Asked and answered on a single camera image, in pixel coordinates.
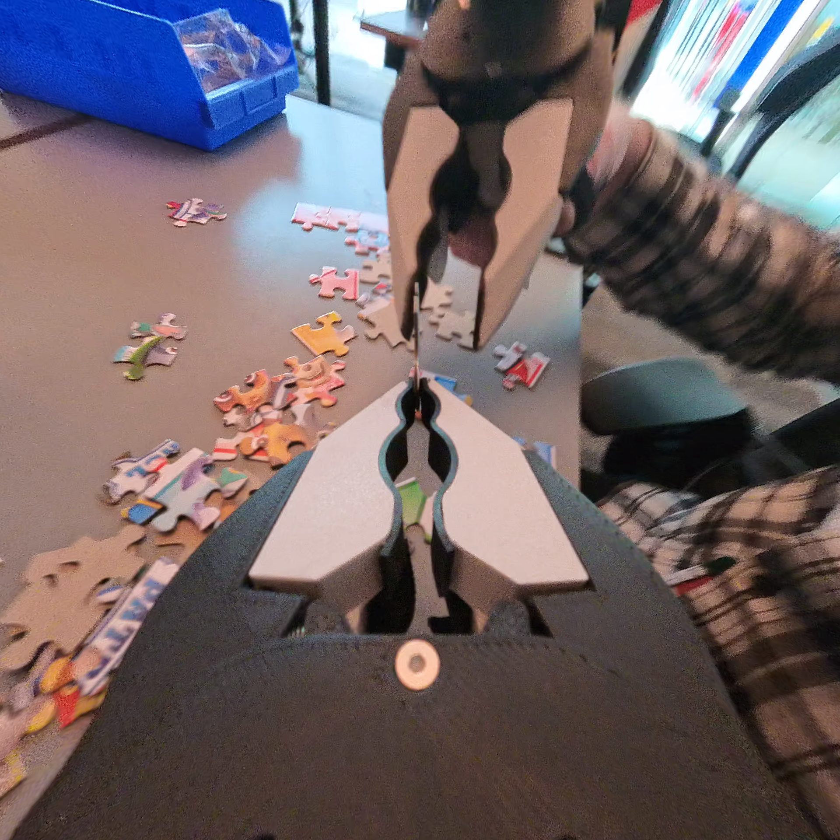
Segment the person's right hand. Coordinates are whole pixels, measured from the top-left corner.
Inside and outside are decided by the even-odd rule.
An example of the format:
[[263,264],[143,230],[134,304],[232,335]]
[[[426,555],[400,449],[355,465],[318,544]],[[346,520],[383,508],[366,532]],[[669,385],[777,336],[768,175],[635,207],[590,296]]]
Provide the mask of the person's right hand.
[[612,101],[601,137],[585,165],[594,190],[594,204],[591,211],[584,213],[586,219],[606,205],[636,174],[654,133],[655,126],[633,115],[627,104]]

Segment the black table leg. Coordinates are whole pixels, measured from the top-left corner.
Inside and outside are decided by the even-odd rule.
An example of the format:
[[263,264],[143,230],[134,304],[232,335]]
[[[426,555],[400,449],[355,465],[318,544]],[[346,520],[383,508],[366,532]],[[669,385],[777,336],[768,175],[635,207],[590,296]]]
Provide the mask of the black table leg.
[[311,1],[311,14],[317,100],[331,107],[329,1]]

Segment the person's right forearm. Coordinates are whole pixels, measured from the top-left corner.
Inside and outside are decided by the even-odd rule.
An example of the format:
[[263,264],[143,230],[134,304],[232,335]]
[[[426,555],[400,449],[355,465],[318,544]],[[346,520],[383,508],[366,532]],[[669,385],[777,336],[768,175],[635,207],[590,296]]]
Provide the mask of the person's right forearm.
[[623,307],[742,368],[839,383],[838,234],[765,206],[644,121],[644,152],[565,240]]

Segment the grey desk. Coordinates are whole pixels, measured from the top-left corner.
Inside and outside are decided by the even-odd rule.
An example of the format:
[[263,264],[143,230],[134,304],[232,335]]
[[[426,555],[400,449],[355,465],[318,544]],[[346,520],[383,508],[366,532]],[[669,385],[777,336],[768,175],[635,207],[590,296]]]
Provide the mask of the grey desk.
[[[308,357],[291,333],[330,311],[315,269],[339,232],[298,202],[385,214],[383,124],[289,98],[216,152],[100,120],[2,153],[2,560],[124,520],[101,504],[112,457],[164,438],[211,451],[214,398]],[[422,380],[529,452],[555,508],[579,480],[581,271],[540,254],[483,350],[430,335]],[[413,351],[347,342],[331,433],[394,386]],[[587,828],[587,680],[555,613],[590,589],[499,605],[480,633],[448,614],[432,565],[439,480],[414,418],[395,483],[415,580],[405,632],[261,589],[249,569],[316,447],[272,469],[166,585],[74,752],[15,838],[566,838]],[[2,585],[14,598],[26,566]]]

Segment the red striped joined puzzle section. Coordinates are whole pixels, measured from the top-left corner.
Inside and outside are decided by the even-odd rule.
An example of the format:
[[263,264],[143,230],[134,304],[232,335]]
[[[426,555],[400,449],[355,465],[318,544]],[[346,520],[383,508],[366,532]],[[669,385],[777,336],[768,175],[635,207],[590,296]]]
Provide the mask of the red striped joined puzzle section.
[[360,231],[369,233],[389,233],[387,216],[340,206],[322,206],[311,203],[298,203],[295,206],[291,222],[305,231],[325,228],[332,231],[344,230],[347,234]]

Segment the person's plaid shirt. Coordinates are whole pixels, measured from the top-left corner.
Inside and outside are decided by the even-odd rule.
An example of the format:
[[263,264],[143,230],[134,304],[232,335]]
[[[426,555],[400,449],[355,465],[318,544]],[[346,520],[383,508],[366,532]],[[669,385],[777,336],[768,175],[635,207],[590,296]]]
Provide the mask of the person's plaid shirt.
[[597,506],[679,595],[773,776],[820,838],[839,837],[838,466],[708,500],[642,482]]

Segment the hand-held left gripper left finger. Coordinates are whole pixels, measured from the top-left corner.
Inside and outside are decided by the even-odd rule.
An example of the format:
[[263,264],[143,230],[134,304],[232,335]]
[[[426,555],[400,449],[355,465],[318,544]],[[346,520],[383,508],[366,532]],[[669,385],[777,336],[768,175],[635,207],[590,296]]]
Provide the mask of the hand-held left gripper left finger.
[[394,386],[311,454],[248,571],[261,589],[360,612],[369,632],[405,632],[415,580],[396,479],[408,462],[414,386]]

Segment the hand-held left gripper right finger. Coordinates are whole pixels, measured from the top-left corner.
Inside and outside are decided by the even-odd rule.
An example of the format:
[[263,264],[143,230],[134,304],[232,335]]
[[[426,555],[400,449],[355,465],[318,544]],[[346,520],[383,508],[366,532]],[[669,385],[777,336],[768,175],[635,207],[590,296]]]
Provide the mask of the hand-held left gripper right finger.
[[480,633],[494,608],[591,587],[529,452],[452,392],[422,380],[427,462],[439,480],[432,565],[448,614],[435,634]]

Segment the blue plastic bin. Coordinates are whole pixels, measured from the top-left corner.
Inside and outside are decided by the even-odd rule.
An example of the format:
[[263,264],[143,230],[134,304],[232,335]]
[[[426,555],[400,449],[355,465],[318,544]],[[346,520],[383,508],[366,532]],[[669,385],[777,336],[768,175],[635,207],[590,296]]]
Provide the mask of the blue plastic bin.
[[[206,92],[175,25],[219,9],[284,61]],[[2,90],[203,151],[285,110],[299,87],[286,13],[257,1],[2,1]]]

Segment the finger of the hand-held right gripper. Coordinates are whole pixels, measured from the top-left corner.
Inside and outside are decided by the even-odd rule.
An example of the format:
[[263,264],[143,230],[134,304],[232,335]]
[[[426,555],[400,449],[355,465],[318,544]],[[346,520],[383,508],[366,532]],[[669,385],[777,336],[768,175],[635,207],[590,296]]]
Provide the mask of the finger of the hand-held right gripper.
[[414,331],[415,304],[422,299],[441,238],[434,184],[456,150],[459,128],[439,106],[408,112],[387,186],[392,291],[400,330]]
[[505,128],[502,153],[510,181],[494,216],[496,246],[480,279],[475,350],[484,348],[507,318],[560,219],[572,113],[571,99],[543,99]]

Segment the jigsaw puzzle pieces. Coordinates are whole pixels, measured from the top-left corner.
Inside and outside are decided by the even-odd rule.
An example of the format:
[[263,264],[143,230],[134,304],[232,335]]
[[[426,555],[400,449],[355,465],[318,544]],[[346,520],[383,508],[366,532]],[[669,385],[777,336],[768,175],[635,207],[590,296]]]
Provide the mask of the jigsaw puzzle pieces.
[[21,741],[100,707],[165,586],[258,489],[230,462],[241,454],[286,467],[332,431],[314,423],[311,408],[336,403],[354,326],[329,311],[291,333],[308,357],[286,358],[278,374],[250,373],[213,399],[234,436],[212,451],[167,438],[142,456],[115,458],[101,495],[110,506],[133,497],[120,531],[82,536],[26,566],[2,610],[2,796],[27,778]]

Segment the clear plastic bag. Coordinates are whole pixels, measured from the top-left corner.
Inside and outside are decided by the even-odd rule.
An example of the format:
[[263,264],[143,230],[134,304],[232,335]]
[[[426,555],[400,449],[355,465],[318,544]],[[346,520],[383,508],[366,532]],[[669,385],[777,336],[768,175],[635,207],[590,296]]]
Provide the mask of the clear plastic bag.
[[174,29],[207,94],[275,74],[292,56],[290,45],[264,40],[234,20],[227,9],[183,19],[174,23]]

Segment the pink diagonal-striped puzzle piece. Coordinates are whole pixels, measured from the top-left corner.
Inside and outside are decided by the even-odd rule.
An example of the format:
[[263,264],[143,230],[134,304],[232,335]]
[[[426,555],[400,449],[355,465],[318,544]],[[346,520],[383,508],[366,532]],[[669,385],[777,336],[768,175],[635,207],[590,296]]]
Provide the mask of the pink diagonal-striped puzzle piece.
[[360,295],[360,272],[357,269],[339,272],[335,267],[325,266],[318,274],[310,274],[309,284],[318,287],[318,296],[322,299],[335,299],[340,293],[345,301],[357,301]]

